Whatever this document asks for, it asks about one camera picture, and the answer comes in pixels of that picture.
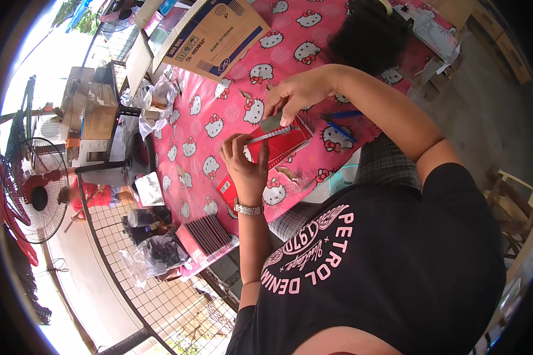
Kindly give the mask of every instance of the hand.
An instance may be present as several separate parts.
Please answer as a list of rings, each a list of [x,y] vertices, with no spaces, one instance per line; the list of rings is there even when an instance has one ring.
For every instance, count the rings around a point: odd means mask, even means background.
[[[263,140],[259,149],[259,161],[250,162],[243,153],[243,147],[251,135],[235,133],[223,142],[220,154],[227,165],[227,171],[235,183],[239,203],[247,207],[263,204],[263,190],[267,186],[269,147]]]
[[[274,114],[274,108],[291,96],[282,109],[280,125],[291,124],[302,108],[319,103],[336,93],[339,74],[344,68],[339,64],[326,64],[286,78],[269,91],[265,105],[266,117]]]

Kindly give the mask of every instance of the red fan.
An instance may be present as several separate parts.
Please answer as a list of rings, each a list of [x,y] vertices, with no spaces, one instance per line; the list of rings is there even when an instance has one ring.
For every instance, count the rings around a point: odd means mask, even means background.
[[[67,205],[58,204],[68,185],[63,155],[49,140],[30,138],[0,159],[4,217],[18,238],[41,244],[59,229]]]

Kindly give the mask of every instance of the blue pen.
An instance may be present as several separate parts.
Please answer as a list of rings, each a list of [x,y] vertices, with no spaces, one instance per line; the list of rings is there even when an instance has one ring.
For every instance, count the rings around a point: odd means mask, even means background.
[[[334,123],[331,119],[332,118],[344,118],[344,117],[353,117],[353,116],[361,116],[362,113],[360,111],[354,110],[354,111],[341,111],[341,112],[334,112],[332,114],[324,114],[322,115],[322,119],[327,122],[327,124],[332,127],[336,132],[340,133],[345,138],[348,138],[352,142],[356,143],[357,139],[355,139],[352,135],[350,135],[348,132],[343,130],[339,124]]]

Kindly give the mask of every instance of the black bag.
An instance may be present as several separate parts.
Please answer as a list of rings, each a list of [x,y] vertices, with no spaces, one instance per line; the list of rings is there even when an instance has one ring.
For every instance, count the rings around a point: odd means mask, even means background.
[[[133,228],[128,224],[128,217],[123,216],[122,219],[122,225],[123,225],[123,233],[128,235],[128,237],[132,240],[132,243],[134,245],[139,245],[144,240],[150,238],[151,236],[158,235],[158,230],[153,231],[146,231],[144,227],[137,227]]]

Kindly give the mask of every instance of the metal railing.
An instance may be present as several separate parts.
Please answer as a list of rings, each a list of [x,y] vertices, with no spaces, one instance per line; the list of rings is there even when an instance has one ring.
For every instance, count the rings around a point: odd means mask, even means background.
[[[123,233],[121,217],[136,205],[115,194],[111,196],[111,207],[87,208],[79,174],[78,179],[85,217],[101,259],[116,288],[142,323],[136,333],[100,353],[122,354],[152,337],[159,343],[153,351],[163,348],[174,355],[224,353],[235,325],[236,311],[224,301],[224,295],[214,292],[218,285],[209,285],[204,278],[189,282],[159,282],[151,278],[144,288],[135,287],[119,251],[130,253],[135,249]]]
[[[118,32],[106,32],[107,24],[100,23],[85,54],[83,67],[105,67],[111,60],[126,62],[140,30],[131,25]]]

